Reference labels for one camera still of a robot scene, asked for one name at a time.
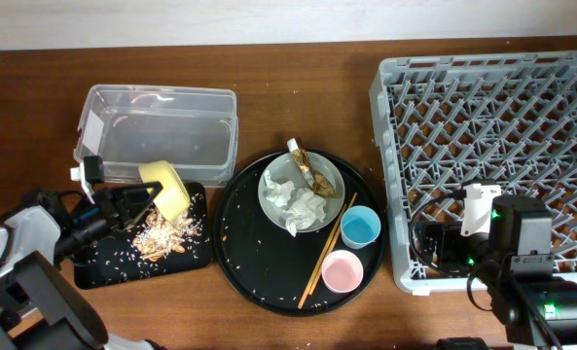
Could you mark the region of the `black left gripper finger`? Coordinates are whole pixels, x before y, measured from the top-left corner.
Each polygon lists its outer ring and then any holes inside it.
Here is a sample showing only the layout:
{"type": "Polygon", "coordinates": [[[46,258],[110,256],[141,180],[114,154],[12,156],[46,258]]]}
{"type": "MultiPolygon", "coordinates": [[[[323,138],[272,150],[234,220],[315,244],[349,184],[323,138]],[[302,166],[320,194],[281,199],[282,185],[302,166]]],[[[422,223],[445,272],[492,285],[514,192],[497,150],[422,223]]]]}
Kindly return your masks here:
{"type": "Polygon", "coordinates": [[[162,189],[163,186],[160,182],[133,184],[130,186],[122,187],[122,196],[133,202],[153,202],[155,198],[161,193],[162,189]]]}
{"type": "Polygon", "coordinates": [[[148,213],[155,207],[153,202],[147,202],[143,205],[138,205],[128,210],[129,221],[126,224],[127,228],[134,228],[139,222],[143,222],[148,213]]]}

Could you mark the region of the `yellow bowl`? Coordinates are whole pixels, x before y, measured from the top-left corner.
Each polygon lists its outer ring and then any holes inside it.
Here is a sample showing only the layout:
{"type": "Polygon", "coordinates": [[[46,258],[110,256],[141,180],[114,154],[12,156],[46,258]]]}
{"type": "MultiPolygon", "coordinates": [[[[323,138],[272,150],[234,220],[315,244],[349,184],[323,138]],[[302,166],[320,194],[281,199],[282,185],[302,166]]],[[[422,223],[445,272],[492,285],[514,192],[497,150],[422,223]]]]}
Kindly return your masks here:
{"type": "Polygon", "coordinates": [[[158,160],[140,164],[138,171],[143,183],[159,182],[162,185],[154,204],[162,216],[174,224],[188,211],[191,200],[172,164],[166,160],[158,160]]]}

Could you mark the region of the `food scraps and rice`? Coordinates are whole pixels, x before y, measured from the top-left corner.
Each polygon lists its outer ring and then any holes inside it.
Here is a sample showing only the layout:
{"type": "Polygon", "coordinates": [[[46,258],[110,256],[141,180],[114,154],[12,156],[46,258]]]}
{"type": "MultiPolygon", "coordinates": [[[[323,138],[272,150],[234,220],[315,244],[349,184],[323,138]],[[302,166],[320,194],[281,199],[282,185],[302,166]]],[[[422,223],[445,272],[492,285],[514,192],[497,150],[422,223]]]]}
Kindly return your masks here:
{"type": "Polygon", "coordinates": [[[194,252],[193,246],[199,244],[201,237],[201,219],[196,218],[191,209],[173,224],[155,206],[141,222],[131,246],[143,261],[155,263],[172,253],[194,252]]]}

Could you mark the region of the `blue cup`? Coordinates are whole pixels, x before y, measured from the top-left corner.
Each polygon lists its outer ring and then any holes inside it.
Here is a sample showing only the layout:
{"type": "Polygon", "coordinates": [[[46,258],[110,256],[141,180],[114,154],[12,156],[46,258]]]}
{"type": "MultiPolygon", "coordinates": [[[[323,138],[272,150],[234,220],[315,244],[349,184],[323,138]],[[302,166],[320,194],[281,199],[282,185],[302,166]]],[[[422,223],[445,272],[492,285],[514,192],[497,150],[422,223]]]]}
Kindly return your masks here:
{"type": "Polygon", "coordinates": [[[351,249],[362,249],[373,243],[381,232],[381,220],[375,210],[367,206],[353,206],[341,218],[341,237],[351,249]]]}

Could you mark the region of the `pink cup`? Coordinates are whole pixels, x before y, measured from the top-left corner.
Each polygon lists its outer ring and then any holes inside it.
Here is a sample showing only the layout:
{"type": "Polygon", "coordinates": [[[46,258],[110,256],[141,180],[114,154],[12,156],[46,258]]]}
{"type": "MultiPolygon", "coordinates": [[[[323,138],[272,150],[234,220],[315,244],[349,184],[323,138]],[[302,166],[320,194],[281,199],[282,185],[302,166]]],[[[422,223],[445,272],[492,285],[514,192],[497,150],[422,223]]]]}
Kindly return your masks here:
{"type": "Polygon", "coordinates": [[[324,284],[336,294],[354,291],[361,284],[363,276],[364,268],[361,261],[347,250],[332,252],[324,259],[321,266],[324,284]]]}

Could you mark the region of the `white napkin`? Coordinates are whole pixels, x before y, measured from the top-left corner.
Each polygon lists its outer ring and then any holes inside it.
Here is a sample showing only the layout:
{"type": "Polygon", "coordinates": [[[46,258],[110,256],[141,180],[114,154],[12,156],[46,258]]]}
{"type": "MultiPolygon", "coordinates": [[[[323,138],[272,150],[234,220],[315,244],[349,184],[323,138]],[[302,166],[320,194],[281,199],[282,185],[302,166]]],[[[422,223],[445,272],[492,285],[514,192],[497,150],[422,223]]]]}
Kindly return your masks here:
{"type": "Polygon", "coordinates": [[[309,228],[316,221],[323,222],[326,217],[325,205],[326,199],[312,190],[298,189],[296,200],[284,211],[286,230],[295,237],[299,230],[309,228]]]}
{"type": "Polygon", "coordinates": [[[264,171],[263,179],[267,186],[265,191],[266,199],[276,207],[284,208],[291,200],[292,191],[295,189],[294,183],[292,181],[277,183],[270,177],[268,170],[264,171]]]}

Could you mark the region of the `gold foil wrapper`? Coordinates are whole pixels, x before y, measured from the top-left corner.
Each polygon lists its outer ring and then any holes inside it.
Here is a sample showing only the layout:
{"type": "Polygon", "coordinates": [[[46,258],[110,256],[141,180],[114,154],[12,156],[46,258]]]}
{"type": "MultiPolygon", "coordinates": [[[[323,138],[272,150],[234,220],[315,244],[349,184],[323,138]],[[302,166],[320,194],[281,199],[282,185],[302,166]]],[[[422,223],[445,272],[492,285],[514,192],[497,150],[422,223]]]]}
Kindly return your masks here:
{"type": "Polygon", "coordinates": [[[288,140],[287,147],[293,161],[313,192],[322,197],[336,198],[338,195],[331,182],[312,166],[309,154],[303,147],[301,139],[288,140]]]}

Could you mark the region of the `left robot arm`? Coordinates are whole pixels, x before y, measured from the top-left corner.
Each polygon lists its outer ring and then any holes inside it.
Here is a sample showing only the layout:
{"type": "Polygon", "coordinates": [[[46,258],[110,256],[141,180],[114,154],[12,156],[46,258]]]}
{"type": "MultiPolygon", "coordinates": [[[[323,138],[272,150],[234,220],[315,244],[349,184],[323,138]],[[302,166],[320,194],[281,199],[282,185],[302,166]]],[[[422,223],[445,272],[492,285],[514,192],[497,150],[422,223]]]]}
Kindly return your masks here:
{"type": "Polygon", "coordinates": [[[38,189],[1,216],[0,349],[158,349],[108,333],[60,265],[134,226],[161,191],[158,182],[103,189],[68,211],[65,192],[38,189]]]}

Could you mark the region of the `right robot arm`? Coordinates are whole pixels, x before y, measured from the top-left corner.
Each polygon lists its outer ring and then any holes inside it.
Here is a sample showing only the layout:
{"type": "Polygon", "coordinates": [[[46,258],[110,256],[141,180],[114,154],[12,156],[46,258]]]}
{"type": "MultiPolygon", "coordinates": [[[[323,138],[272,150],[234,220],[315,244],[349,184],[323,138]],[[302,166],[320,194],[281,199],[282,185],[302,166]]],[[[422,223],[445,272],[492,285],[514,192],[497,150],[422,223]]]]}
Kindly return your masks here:
{"type": "MultiPolygon", "coordinates": [[[[557,277],[549,266],[553,256],[543,246],[552,220],[545,203],[519,195],[463,200],[486,227],[470,230],[469,217],[454,223],[412,219],[416,257],[447,282],[482,281],[491,297],[490,312],[510,342],[537,348],[577,345],[577,284],[557,277]]],[[[355,286],[343,292],[324,283],[321,291],[309,293],[306,288],[316,284],[312,272],[330,262],[321,255],[329,244],[328,229],[293,238],[270,221],[261,205],[239,207],[227,199],[216,233],[219,263],[233,287],[259,306],[289,316],[323,314],[351,302],[374,278],[384,251],[380,238],[364,248],[341,241],[330,255],[346,254],[359,262],[355,286]]]]}

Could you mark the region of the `grey dishwasher rack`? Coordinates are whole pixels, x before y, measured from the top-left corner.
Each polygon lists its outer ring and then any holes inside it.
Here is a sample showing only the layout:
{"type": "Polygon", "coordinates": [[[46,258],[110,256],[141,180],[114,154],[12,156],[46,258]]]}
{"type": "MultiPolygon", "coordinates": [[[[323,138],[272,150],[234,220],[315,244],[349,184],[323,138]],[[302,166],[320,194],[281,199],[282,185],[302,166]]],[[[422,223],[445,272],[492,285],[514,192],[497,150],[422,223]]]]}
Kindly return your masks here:
{"type": "Polygon", "coordinates": [[[408,224],[459,220],[449,193],[478,179],[545,202],[554,273],[577,283],[577,51],[388,58],[369,97],[401,291],[465,288],[415,258],[408,224]]]}

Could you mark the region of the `black rectangular tray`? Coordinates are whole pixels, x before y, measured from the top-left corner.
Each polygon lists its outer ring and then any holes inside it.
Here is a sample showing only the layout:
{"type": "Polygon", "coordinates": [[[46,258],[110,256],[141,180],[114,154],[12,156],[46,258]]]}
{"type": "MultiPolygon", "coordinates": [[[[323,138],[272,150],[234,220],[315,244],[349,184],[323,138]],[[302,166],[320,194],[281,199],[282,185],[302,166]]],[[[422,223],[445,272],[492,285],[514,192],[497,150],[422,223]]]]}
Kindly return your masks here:
{"type": "Polygon", "coordinates": [[[208,266],[212,260],[206,193],[187,183],[188,210],[173,224],[152,207],[134,227],[115,231],[74,258],[74,282],[83,290],[208,266]]]}

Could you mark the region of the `clear plastic bin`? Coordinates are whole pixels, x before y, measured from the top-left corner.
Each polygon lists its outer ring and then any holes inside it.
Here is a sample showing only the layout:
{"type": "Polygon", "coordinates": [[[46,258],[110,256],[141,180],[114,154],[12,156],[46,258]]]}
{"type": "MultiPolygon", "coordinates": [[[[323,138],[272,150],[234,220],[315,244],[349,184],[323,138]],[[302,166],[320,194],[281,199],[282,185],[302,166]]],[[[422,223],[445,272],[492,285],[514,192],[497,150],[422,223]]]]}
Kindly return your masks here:
{"type": "Polygon", "coordinates": [[[208,188],[234,175],[238,117],[229,89],[95,85],[77,130],[74,159],[101,157],[107,183],[139,183],[139,165],[157,160],[208,188]]]}

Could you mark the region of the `wooden chopstick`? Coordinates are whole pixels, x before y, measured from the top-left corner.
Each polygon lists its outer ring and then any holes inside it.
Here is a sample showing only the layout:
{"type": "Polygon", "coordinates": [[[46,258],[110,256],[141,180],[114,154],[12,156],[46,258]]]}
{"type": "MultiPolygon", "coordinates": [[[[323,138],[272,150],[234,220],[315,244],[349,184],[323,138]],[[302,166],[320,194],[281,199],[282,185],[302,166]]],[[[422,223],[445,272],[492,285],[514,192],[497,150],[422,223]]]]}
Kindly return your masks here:
{"type": "Polygon", "coordinates": [[[352,198],[348,204],[343,206],[343,209],[341,210],[340,215],[337,217],[337,220],[333,226],[333,230],[332,230],[330,236],[328,237],[328,241],[325,245],[325,248],[323,249],[323,252],[322,252],[321,257],[319,259],[319,262],[317,264],[317,268],[314,271],[313,278],[312,278],[311,282],[309,283],[309,288],[307,289],[307,294],[309,296],[311,296],[316,289],[316,286],[317,286],[318,281],[319,281],[321,274],[322,274],[322,264],[323,264],[324,260],[327,258],[328,255],[330,255],[333,252],[333,249],[335,248],[336,243],[337,243],[337,241],[341,235],[341,221],[342,221],[343,214],[345,213],[345,211],[347,209],[349,209],[353,206],[353,204],[356,200],[356,197],[357,197],[357,193],[355,193],[352,196],[352,198]]]}
{"type": "Polygon", "coordinates": [[[337,231],[338,231],[339,226],[340,226],[342,214],[345,212],[346,208],[347,208],[347,205],[344,204],[342,209],[341,209],[339,216],[336,218],[336,221],[333,225],[331,233],[329,234],[327,241],[326,241],[325,245],[323,246],[323,249],[322,249],[321,254],[318,258],[318,261],[314,267],[313,272],[310,275],[310,278],[307,282],[306,288],[305,288],[305,290],[304,290],[304,292],[303,292],[303,294],[299,300],[299,303],[298,303],[298,309],[299,310],[301,310],[304,307],[305,302],[307,300],[307,297],[310,296],[312,294],[313,290],[315,289],[315,284],[316,284],[316,281],[318,280],[318,274],[320,272],[322,263],[323,263],[325,257],[327,256],[329,250],[331,249],[332,244],[337,240],[337,236],[338,236],[337,231]]]}

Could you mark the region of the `grey plate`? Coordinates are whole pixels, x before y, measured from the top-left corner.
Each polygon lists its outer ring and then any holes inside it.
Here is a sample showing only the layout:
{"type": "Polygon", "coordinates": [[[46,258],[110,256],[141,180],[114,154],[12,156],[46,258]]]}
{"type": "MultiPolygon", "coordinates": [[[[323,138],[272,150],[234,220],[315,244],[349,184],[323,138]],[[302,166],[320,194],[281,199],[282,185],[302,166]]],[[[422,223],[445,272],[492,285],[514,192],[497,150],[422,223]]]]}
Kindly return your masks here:
{"type": "Polygon", "coordinates": [[[323,197],[307,183],[291,154],[273,159],[262,171],[258,198],[265,215],[293,237],[331,224],[344,204],[345,187],[340,169],[330,157],[308,152],[312,168],[322,174],[335,194],[323,197]]]}

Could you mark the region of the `round black tray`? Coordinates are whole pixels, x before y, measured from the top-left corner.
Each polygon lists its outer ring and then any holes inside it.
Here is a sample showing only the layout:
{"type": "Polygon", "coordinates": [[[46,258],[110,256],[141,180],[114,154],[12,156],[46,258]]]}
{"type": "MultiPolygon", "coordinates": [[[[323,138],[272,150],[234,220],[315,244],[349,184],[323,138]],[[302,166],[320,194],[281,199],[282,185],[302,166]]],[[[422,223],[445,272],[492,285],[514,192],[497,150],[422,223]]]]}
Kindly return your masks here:
{"type": "Polygon", "coordinates": [[[364,268],[358,287],[337,294],[319,281],[312,295],[303,293],[333,224],[291,235],[264,213],[258,185],[265,168],[286,153],[275,151],[251,162],[226,185],[212,224],[211,242],[227,280],[248,301],[268,311],[294,317],[332,312],[357,298],[375,278],[388,238],[353,253],[364,268]]]}

